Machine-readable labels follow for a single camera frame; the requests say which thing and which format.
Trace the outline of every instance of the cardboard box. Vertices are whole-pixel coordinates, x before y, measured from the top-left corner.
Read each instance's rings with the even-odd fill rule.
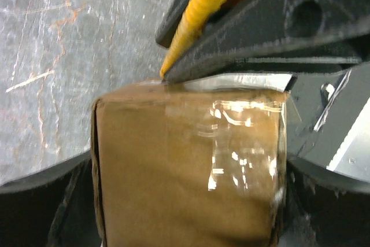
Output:
[[[285,100],[157,82],[98,99],[92,174],[104,246],[275,246]]]

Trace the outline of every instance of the black machine part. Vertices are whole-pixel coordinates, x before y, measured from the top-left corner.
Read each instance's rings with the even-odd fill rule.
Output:
[[[328,190],[291,164],[287,181],[279,247],[369,246],[369,195]],[[89,152],[0,186],[0,204],[1,246],[101,246]]]
[[[169,47],[188,2],[174,0],[159,44]],[[370,0],[243,0],[220,15],[164,80],[291,74],[301,121],[288,121],[290,161],[323,185],[370,193]]]
[[[188,1],[174,1],[157,31],[159,44],[169,46]],[[249,62],[250,57],[351,57],[351,63],[364,61],[369,54],[369,14],[370,0],[243,0],[174,63],[165,80],[198,79],[240,63],[245,71],[307,71],[307,65],[300,65],[307,62],[292,65],[279,59],[266,64],[260,60],[263,64],[257,66],[255,61]],[[347,61],[336,64],[348,67]],[[323,64],[325,71],[337,70],[326,60],[318,61],[314,69]]]

